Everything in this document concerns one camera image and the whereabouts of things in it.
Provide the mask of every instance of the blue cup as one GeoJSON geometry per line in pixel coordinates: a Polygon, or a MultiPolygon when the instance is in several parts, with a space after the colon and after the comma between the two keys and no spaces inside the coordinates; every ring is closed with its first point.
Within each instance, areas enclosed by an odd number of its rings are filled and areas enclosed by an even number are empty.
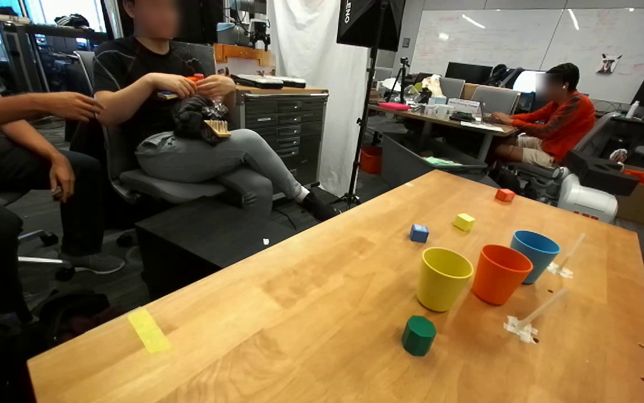
{"type": "Polygon", "coordinates": [[[533,263],[533,272],[525,276],[523,285],[535,285],[561,251],[554,239],[533,230],[516,230],[511,249],[523,253],[533,263]]]}

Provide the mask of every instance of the blue block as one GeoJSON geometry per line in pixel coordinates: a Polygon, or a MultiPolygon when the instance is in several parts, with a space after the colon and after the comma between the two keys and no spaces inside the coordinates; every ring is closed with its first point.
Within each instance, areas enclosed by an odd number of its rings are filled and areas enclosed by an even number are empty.
{"type": "Polygon", "coordinates": [[[419,244],[425,244],[430,239],[430,229],[422,225],[413,225],[409,238],[419,244]]]}

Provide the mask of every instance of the sitting woman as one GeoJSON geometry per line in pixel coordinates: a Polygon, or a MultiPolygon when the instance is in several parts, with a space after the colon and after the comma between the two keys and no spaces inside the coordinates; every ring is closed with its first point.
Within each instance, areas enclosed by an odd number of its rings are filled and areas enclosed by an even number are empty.
{"type": "Polygon", "coordinates": [[[204,77],[191,47],[173,40],[178,28],[167,0],[123,3],[134,21],[134,33],[155,38],[122,38],[96,51],[96,102],[103,106],[100,124],[122,124],[128,152],[146,176],[170,181],[217,181],[241,196],[241,207],[256,213],[271,213],[273,192],[299,201],[315,219],[334,215],[315,191],[305,188],[254,131],[233,131],[230,140],[207,144],[179,140],[173,110],[181,99],[204,97],[219,103],[235,91],[228,77],[204,77]]]}

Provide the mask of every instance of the window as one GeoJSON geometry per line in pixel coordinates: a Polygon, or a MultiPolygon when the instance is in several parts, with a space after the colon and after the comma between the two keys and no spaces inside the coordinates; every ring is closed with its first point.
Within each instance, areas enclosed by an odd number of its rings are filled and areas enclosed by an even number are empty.
{"type": "Polygon", "coordinates": [[[36,26],[55,26],[59,17],[80,14],[93,30],[105,32],[100,0],[28,0],[28,9],[36,26]]]}

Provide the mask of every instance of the hand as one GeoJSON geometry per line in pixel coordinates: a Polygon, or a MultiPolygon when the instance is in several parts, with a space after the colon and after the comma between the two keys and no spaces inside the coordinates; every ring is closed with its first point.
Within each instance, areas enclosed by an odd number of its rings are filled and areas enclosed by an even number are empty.
{"type": "Polygon", "coordinates": [[[173,92],[179,99],[194,94],[194,83],[179,74],[151,74],[151,80],[160,92],[173,92]]]}
{"type": "Polygon", "coordinates": [[[67,158],[55,154],[50,170],[51,192],[59,201],[67,201],[75,196],[75,169],[67,158]]]}
{"type": "Polygon", "coordinates": [[[79,92],[51,92],[44,94],[44,113],[62,118],[89,122],[100,114],[100,103],[79,92]]]}
{"type": "Polygon", "coordinates": [[[222,74],[207,77],[197,86],[197,94],[202,94],[214,103],[223,102],[230,92],[235,92],[235,80],[230,77],[222,77],[222,74]]]}
{"type": "Polygon", "coordinates": [[[511,125],[514,118],[513,118],[511,114],[494,113],[494,114],[493,114],[493,122],[504,124],[504,125],[511,125]]]}

